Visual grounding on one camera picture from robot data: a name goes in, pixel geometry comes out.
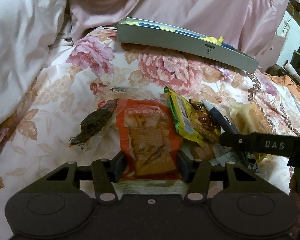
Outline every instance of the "wafer package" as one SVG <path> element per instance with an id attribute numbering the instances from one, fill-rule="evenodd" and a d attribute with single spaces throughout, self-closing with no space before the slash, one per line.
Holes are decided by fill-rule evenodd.
<path id="1" fill-rule="evenodd" d="M 117 110 L 120 147 L 129 165 L 123 177 L 179 179 L 180 136 L 170 109 L 154 100 L 120 99 Z"/>
<path id="2" fill-rule="evenodd" d="M 230 117 L 240 134 L 252 132 L 272 134 L 273 131 L 266 116 L 255 102 L 231 103 Z M 251 156 L 260 163 L 264 158 L 272 158 L 271 155 L 253 153 Z"/>

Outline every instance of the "yellow snack wrapper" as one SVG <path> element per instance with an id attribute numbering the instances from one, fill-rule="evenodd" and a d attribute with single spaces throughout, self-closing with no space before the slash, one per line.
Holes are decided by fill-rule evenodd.
<path id="1" fill-rule="evenodd" d="M 190 103 L 168 87 L 164 88 L 164 92 L 169 95 L 168 106 L 173 114 L 176 131 L 183 138 L 199 143 L 201 147 L 204 147 L 205 143 L 203 136 L 191 125 L 191 114 L 193 108 Z"/>

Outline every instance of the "gray box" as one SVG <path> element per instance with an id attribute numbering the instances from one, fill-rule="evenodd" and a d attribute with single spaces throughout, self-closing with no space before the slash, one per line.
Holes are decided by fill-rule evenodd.
<path id="1" fill-rule="evenodd" d="M 206 36 L 175 26 L 124 18 L 118 23 L 117 41 L 178 50 L 210 58 L 254 73 L 259 63 L 236 50 L 202 40 Z"/>

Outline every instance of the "white wall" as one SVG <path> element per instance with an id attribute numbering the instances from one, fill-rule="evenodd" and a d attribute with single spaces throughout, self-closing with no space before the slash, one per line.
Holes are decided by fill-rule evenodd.
<path id="1" fill-rule="evenodd" d="M 276 39 L 281 38 L 282 32 L 283 36 L 286 37 L 286 41 L 277 61 L 277 64 L 280 66 L 282 66 L 286 60 L 290 61 L 292 59 L 293 51 L 298 50 L 300 46 L 300 27 L 288 12 L 285 12 L 283 20 L 277 29 L 277 35 L 279 37 L 274 35 L 274 40 L 271 42 L 272 44 L 275 43 Z"/>

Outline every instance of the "logo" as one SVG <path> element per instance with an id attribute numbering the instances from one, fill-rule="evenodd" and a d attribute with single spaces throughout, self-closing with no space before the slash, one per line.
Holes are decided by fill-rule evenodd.
<path id="1" fill-rule="evenodd" d="M 270 142 L 270 141 L 266 141 L 266 145 L 265 145 L 266 148 L 274 148 L 274 149 L 279 149 L 279 150 L 282 150 L 284 148 L 284 142 L 281 142 L 281 143 L 277 143 L 277 142 Z"/>

